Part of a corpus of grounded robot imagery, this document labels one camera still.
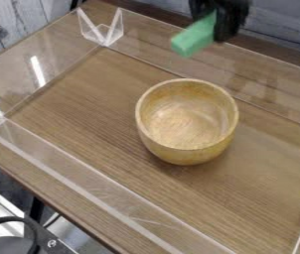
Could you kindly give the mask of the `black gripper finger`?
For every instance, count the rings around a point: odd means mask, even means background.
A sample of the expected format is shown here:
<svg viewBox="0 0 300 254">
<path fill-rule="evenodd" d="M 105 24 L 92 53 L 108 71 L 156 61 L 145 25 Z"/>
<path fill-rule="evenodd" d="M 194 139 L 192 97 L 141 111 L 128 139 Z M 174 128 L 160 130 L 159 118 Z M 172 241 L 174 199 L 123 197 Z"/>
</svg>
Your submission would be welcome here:
<svg viewBox="0 0 300 254">
<path fill-rule="evenodd" d="M 223 43 L 237 35 L 239 27 L 245 24 L 249 9 L 224 9 L 218 7 L 215 13 L 214 41 Z"/>
<path fill-rule="evenodd" d="M 191 11 L 192 20 L 198 21 L 212 13 L 214 8 L 199 6 L 199 7 L 192 7 L 190 11 Z"/>
</svg>

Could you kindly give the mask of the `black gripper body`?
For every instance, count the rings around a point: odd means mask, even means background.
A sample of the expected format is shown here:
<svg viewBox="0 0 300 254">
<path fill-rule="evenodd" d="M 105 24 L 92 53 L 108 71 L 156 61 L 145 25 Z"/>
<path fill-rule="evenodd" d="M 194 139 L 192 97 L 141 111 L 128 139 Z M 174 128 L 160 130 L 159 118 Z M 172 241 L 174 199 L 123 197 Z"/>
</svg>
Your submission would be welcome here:
<svg viewBox="0 0 300 254">
<path fill-rule="evenodd" d="M 227 10 L 246 10 L 249 0 L 188 0 L 188 5 L 192 12 L 208 12 L 218 7 Z"/>
</svg>

